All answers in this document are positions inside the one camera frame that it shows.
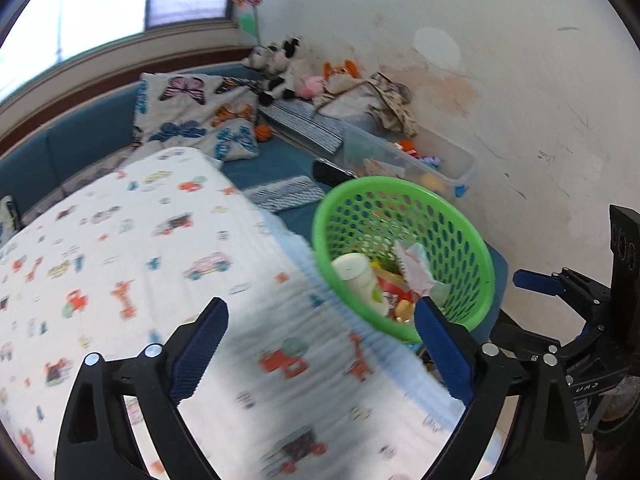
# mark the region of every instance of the window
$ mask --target window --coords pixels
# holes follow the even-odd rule
[[[226,16],[228,0],[30,0],[0,46],[0,101],[41,72],[152,27]]]

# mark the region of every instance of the orange butterfly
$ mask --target orange butterfly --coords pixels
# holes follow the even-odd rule
[[[251,105],[244,105],[238,112],[233,111],[228,105],[222,105],[216,111],[215,117],[211,121],[211,126],[217,128],[220,124],[231,119],[240,118],[250,121],[253,117],[254,109]]]

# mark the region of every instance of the pink pig plush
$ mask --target pink pig plush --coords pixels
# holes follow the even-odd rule
[[[305,85],[298,91],[298,97],[310,100],[324,92],[325,81],[321,75],[302,75],[300,79]]]

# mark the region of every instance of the sofa backrest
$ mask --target sofa backrest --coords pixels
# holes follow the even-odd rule
[[[260,77],[240,64],[181,72]],[[78,171],[130,145],[137,95],[138,85],[110,92],[55,120],[0,158],[0,198],[11,195],[22,216]]]

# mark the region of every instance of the basket rim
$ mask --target basket rim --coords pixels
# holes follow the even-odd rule
[[[363,189],[363,186],[370,187],[370,189]],[[312,245],[318,269],[325,280],[327,280],[328,285],[334,289],[338,297],[340,297],[340,299],[356,314],[371,323],[374,328],[405,342],[417,343],[422,341],[414,327],[402,325],[392,319],[380,316],[370,308],[367,308],[365,304],[347,288],[340,278],[338,278],[338,275],[335,273],[331,265],[331,259],[329,257],[328,243],[326,239],[326,224],[329,216],[335,210],[338,197],[343,196],[348,192],[356,192],[356,190],[367,192],[376,190],[376,188],[379,187],[388,186],[396,188],[392,192],[400,193],[401,190],[397,188],[404,187],[405,189],[411,189],[418,194],[428,195],[430,201],[437,202],[447,211],[447,214],[454,217],[456,221],[465,223],[470,228],[469,230],[472,234],[477,235],[478,240],[482,242],[479,244],[480,246],[476,248],[476,258],[478,259],[478,264],[487,270],[488,275],[488,279],[481,283],[485,290],[484,300],[480,305],[476,306],[476,309],[471,314],[460,322],[461,325],[471,332],[482,322],[494,301],[495,271],[491,255],[489,254],[489,249],[478,230],[458,209],[444,200],[441,196],[422,186],[418,186],[413,182],[390,176],[364,176],[347,181],[332,189],[320,203],[316,210],[316,214],[314,215],[312,224]]]

